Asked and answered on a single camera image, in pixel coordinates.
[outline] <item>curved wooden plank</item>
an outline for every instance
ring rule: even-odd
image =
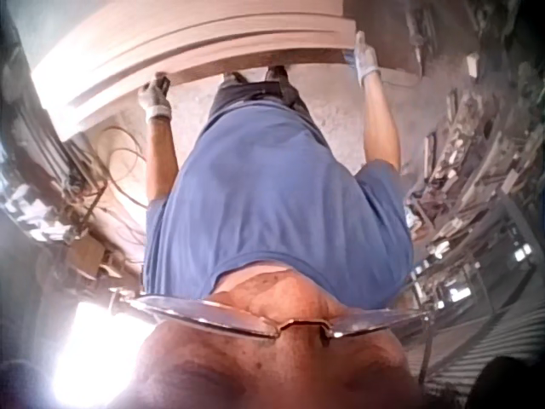
[[[123,106],[134,105],[136,90],[155,72],[167,72],[176,85],[272,64],[343,62],[341,50],[351,48],[353,41],[354,34],[340,37],[329,32],[283,32],[212,43],[146,66],[84,103],[49,110],[49,115],[60,139],[66,141]]]
[[[347,38],[329,32],[281,32],[212,43],[146,66],[138,72],[120,79],[115,86],[104,89],[84,103],[74,105],[72,108],[75,108],[80,120],[86,118],[94,111],[114,102],[120,96],[140,88],[141,85],[149,81],[155,72],[174,74],[171,75],[173,84],[178,84],[180,78],[187,75],[186,72],[198,72],[199,67],[210,62],[282,49],[349,49],[353,46],[354,36],[355,33],[351,38]]]
[[[51,84],[76,84],[77,79],[94,69],[171,32],[255,14],[309,13],[342,14],[342,0],[160,0],[158,2],[110,2],[91,15],[59,42],[32,73],[44,107],[66,95]]]
[[[138,72],[143,66],[155,60],[166,59],[201,44],[266,33],[273,28],[275,32],[332,32],[339,37],[350,39],[353,38],[355,31],[353,21],[309,14],[251,15],[195,26],[160,37],[146,43],[144,47],[134,48],[89,75],[83,74],[74,84],[64,83],[63,87],[76,96],[71,101],[58,99],[51,107],[68,103],[78,105],[114,85],[120,78]]]

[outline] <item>eyeglass frame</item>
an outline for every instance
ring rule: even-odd
[[[218,323],[212,323],[204,318],[194,318],[191,316],[184,316],[179,312],[175,312],[174,310],[165,310],[162,308],[155,308],[153,306],[147,305],[145,303],[142,303],[142,299],[148,298],[148,297],[160,297],[162,299],[173,299],[178,302],[195,302],[201,305],[206,305],[208,307],[213,308],[220,308],[223,311],[233,311],[236,314],[246,314],[254,319],[258,319],[263,321],[266,325],[269,325],[270,327],[276,329],[276,333],[273,335],[266,335],[262,332],[258,331],[250,331],[248,329],[241,329],[236,328],[233,326],[228,325],[221,325]],[[166,297],[166,296],[160,296],[160,295],[145,295],[141,297],[123,297],[120,301],[128,304],[131,308],[135,308],[139,311],[143,311],[148,314],[158,314],[161,316],[164,316],[171,320],[180,321],[184,325],[197,328],[202,331],[207,332],[214,332],[221,335],[229,335],[229,336],[235,336],[235,337],[244,337],[249,339],[271,339],[276,340],[280,337],[282,331],[290,326],[293,325],[319,325],[320,328],[323,331],[323,334],[328,339],[337,339],[342,337],[357,337],[362,336],[365,334],[369,334],[375,331],[381,331],[385,330],[387,328],[392,328],[395,325],[400,325],[403,323],[407,323],[413,320],[416,320],[420,318],[422,320],[423,324],[423,333],[425,337],[425,346],[424,346],[424,355],[422,358],[422,367],[418,375],[418,383],[423,384],[426,374],[427,374],[427,367],[431,355],[431,349],[432,349],[432,341],[433,341],[433,316],[430,311],[425,310],[413,310],[413,315],[407,315],[404,319],[396,320],[394,322],[385,323],[382,325],[377,326],[371,326],[369,328],[362,328],[360,330],[356,330],[354,332],[335,332],[334,331],[334,323],[332,323],[332,320],[322,320],[322,319],[316,319],[316,320],[303,320],[303,319],[291,319],[287,320],[283,323],[278,323],[274,320],[270,320],[267,317],[260,317],[258,315],[252,314],[248,311],[231,307],[225,304],[221,304],[219,302],[213,302],[208,300],[185,300],[182,298],[176,298],[176,297]],[[351,311],[360,311],[365,312],[363,309],[359,308],[352,308]],[[380,309],[380,310],[370,310],[367,312],[394,312],[394,310],[391,309]]]

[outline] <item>wrist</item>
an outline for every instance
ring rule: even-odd
[[[359,84],[364,87],[368,84],[375,83],[375,82],[382,83],[381,78],[381,71],[377,67],[374,71],[368,72],[367,75],[363,76],[359,82]]]
[[[164,105],[156,105],[146,109],[146,122],[149,123],[154,118],[164,118],[168,121],[172,119],[172,109]]]

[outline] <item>hand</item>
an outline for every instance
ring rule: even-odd
[[[358,81],[361,86],[364,83],[365,77],[372,72],[379,71],[375,49],[365,42],[364,32],[358,32],[358,34],[356,34],[354,58],[356,60],[356,70],[358,70]]]
[[[146,111],[146,122],[151,118],[166,117],[172,119],[172,107],[167,100],[170,80],[157,72],[152,80],[138,91],[138,102]]]

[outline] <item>stacked lumber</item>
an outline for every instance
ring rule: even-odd
[[[155,72],[173,84],[257,66],[343,62],[355,25],[342,0],[111,2],[32,73],[61,140],[135,100]]]

